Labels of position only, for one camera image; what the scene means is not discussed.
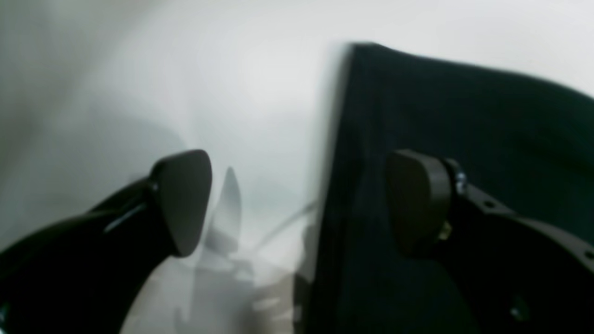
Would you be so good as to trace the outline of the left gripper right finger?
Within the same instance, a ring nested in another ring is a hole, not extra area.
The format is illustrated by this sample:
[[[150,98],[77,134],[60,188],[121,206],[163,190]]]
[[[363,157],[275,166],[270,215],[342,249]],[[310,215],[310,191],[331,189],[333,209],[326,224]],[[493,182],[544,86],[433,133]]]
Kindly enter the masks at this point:
[[[590,243],[509,209],[452,159],[395,150],[386,185],[399,252],[441,264],[482,333],[593,332]]]

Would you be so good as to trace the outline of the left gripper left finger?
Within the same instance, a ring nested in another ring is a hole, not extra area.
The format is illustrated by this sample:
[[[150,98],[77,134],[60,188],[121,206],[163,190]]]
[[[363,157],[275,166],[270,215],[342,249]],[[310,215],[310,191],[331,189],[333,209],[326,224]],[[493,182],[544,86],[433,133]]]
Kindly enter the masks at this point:
[[[173,154],[89,211],[2,250],[1,332],[118,334],[151,273],[196,250],[211,186],[206,151]]]

